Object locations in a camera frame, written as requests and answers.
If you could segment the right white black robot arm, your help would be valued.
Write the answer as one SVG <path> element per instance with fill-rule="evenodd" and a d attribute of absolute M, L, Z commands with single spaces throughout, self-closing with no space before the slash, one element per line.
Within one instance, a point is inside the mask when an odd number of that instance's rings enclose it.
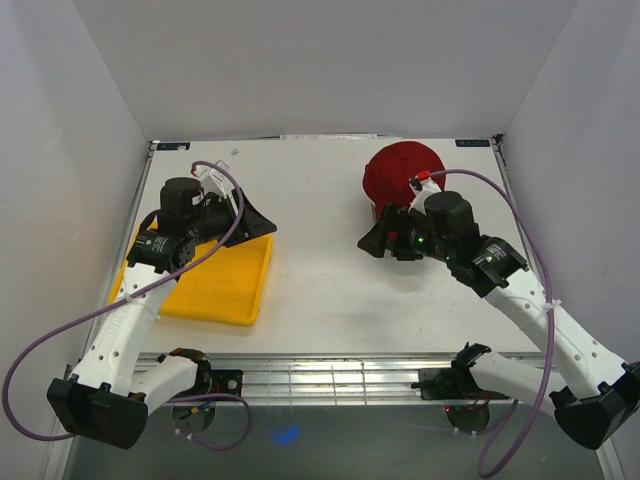
<path fill-rule="evenodd" d="M 443 262 L 452 277 L 508 317 L 539 349 L 552 371 L 508 359 L 479 343 L 466 344 L 433 379 L 419 383 L 444 396 L 500 393 L 554 417 L 575 443 L 600 448 L 639 407 L 639 365 L 625 361 L 591 336 L 555 300 L 526 260 L 506 240 L 484 235 L 471 204 L 457 192 L 439 192 L 421 207 L 384 207 L 358 242 L 375 258 L 401 261 L 428 257 Z"/>

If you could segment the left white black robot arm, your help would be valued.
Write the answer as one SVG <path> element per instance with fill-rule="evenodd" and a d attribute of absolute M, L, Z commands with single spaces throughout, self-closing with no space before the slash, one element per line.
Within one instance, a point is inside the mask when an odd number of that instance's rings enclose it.
<path fill-rule="evenodd" d="M 71 434 L 121 449 L 141 437 L 149 415 L 175 397 L 205 397 L 211 364 L 195 349 L 176 348 L 141 375 L 134 370 L 159 310 L 198 246 L 227 248 L 277 227 L 234 188 L 217 193 L 199 179 L 167 180 L 160 207 L 140 225 L 126 257 L 120 292 L 89 351 L 66 380 L 51 382 L 47 399 Z"/>

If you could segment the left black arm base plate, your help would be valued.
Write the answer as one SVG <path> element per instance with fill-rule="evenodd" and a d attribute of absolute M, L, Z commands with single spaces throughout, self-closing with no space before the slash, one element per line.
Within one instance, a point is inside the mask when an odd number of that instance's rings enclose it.
<path fill-rule="evenodd" d="M 208 381 L 206 394 L 229 394 L 241 396 L 244 372 L 239 369 L 212 370 L 205 375 Z"/>

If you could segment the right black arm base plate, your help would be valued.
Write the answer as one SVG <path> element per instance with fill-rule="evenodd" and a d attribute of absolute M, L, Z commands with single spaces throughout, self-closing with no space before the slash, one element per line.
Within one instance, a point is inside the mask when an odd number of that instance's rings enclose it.
<path fill-rule="evenodd" d="M 418 380 L 411 389 L 418 390 L 423 400 L 506 400 L 507 396 L 497 391 L 478 386 L 467 370 L 455 368 L 425 368 L 418 371 Z"/>

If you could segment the red baseball cap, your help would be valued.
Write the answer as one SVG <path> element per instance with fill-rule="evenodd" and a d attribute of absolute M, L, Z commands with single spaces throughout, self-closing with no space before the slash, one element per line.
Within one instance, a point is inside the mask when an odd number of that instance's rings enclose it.
<path fill-rule="evenodd" d="M 410 179 L 429 171 L 441 171 L 441 158 L 417 141 L 400 141 L 382 148 L 367 163 L 362 186 L 378 219 L 387 204 L 407 207 L 415 198 Z"/>

